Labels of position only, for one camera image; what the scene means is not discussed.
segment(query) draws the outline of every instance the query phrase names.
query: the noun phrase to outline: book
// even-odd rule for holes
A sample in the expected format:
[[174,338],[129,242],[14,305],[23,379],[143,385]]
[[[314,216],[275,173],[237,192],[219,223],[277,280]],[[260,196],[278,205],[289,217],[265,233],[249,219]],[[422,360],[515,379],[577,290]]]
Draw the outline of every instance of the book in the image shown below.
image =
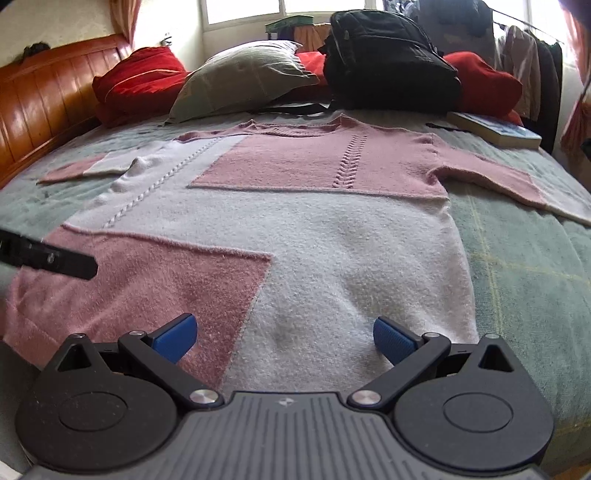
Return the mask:
[[447,120],[497,147],[536,149],[542,142],[542,137],[538,134],[492,116],[449,112]]

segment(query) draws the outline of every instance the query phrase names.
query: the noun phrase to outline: window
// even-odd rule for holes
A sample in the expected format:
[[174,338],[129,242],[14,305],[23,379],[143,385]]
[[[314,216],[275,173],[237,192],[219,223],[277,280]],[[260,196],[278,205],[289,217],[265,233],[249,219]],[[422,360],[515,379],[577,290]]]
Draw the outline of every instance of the window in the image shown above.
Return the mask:
[[336,12],[365,8],[365,0],[285,0],[285,13]]
[[305,12],[376,8],[382,0],[201,0],[206,25],[267,15],[269,22]]
[[[494,10],[543,30],[543,32],[533,31],[540,40],[545,40],[548,43],[554,43],[556,40],[563,43],[567,41],[566,22],[558,0],[485,0],[485,2]],[[500,23],[527,28],[527,25],[520,24],[497,12],[493,13],[493,19]]]
[[278,14],[278,0],[206,0],[207,23],[215,24],[256,15]]

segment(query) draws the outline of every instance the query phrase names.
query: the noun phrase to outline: black strap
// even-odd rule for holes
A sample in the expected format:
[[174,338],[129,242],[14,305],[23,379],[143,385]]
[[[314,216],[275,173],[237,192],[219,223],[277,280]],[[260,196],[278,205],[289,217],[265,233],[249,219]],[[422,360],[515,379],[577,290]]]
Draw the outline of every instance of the black strap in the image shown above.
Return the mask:
[[316,113],[334,112],[338,107],[334,101],[330,103],[288,103],[285,105],[269,105],[250,113],[289,113],[291,115],[315,115]]
[[462,132],[465,134],[471,134],[472,132],[470,132],[469,130],[462,130],[461,128],[453,128],[453,127],[444,127],[443,125],[436,125],[436,124],[432,124],[431,122],[426,123],[425,127],[429,127],[429,128],[442,128],[443,130],[446,130],[448,132]]

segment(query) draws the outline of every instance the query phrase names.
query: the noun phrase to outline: metal screw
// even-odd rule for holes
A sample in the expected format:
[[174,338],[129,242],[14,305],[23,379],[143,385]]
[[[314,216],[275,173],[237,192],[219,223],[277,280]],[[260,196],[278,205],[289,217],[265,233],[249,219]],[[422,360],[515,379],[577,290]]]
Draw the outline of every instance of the metal screw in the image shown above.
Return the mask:
[[219,397],[220,396],[217,394],[217,392],[208,390],[207,388],[195,390],[189,395],[191,401],[199,405],[209,405],[211,403],[215,403]]
[[382,396],[373,390],[357,390],[351,398],[359,405],[375,405],[382,400]]

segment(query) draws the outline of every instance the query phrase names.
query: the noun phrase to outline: gray pillow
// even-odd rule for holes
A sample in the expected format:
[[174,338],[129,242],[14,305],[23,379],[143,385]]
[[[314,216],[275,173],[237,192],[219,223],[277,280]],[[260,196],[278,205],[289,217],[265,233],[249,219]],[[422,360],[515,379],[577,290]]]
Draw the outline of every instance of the gray pillow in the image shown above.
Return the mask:
[[210,58],[186,80],[168,115],[179,123],[260,108],[290,90],[318,83],[288,40],[245,43]]

